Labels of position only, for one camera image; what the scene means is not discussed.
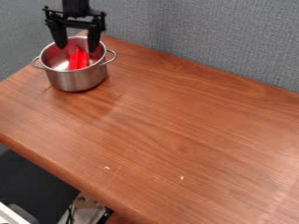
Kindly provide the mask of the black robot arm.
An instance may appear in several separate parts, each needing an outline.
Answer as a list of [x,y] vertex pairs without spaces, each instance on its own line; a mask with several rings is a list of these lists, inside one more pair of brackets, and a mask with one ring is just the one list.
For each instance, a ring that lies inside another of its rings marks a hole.
[[98,47],[101,32],[106,30],[106,13],[89,7],[89,0],[61,0],[61,10],[44,6],[44,22],[50,30],[56,46],[64,49],[68,44],[66,29],[88,31],[88,51]]

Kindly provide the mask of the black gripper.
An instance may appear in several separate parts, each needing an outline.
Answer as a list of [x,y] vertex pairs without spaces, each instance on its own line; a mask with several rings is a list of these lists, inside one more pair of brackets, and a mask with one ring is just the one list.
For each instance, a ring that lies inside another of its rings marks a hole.
[[56,46],[62,49],[68,43],[66,28],[88,30],[88,51],[93,53],[98,46],[101,31],[106,29],[106,13],[90,7],[77,10],[74,14],[48,6],[41,10]]

